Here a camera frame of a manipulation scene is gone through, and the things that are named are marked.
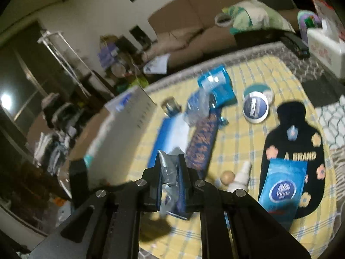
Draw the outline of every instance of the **blue flower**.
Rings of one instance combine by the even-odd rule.
[[[297,139],[297,135],[298,135],[298,128],[296,128],[295,126],[291,126],[287,130],[287,139],[289,141],[295,141]]]

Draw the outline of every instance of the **blue lid label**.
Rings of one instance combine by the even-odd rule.
[[[264,116],[267,110],[266,102],[258,96],[248,98],[244,102],[244,114],[251,119],[258,119]]]
[[[290,180],[280,180],[270,190],[270,200],[280,202],[291,200],[296,193],[296,184]]]

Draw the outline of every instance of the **green and white blanket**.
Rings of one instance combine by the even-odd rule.
[[[246,0],[231,7],[223,8],[223,13],[232,20],[231,34],[259,29],[281,29],[295,32],[291,24],[277,11],[258,0]]]

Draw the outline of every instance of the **flower decoration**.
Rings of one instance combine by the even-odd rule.
[[[298,128],[296,128],[295,126],[291,126],[287,130],[287,139],[289,141],[296,141],[297,135],[298,135]]]
[[[271,145],[269,148],[266,149],[266,157],[268,160],[275,159],[278,155],[278,149]]]
[[[315,133],[313,136],[312,136],[312,142],[313,142],[313,146],[314,147],[320,147],[321,145],[321,137],[318,133]]]
[[[319,180],[325,179],[325,176],[326,176],[326,169],[325,169],[324,164],[320,165],[320,166],[317,168],[316,174],[317,174],[317,179],[319,179]]]
[[[311,195],[309,195],[308,192],[304,192],[303,195],[301,196],[299,207],[307,207],[311,198],[312,197]]]

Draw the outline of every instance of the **blue tissue pack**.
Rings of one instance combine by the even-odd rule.
[[[236,99],[232,83],[224,65],[212,69],[198,78],[198,85],[214,96],[215,108]]]
[[[300,203],[307,162],[271,159],[259,204],[287,231]]]

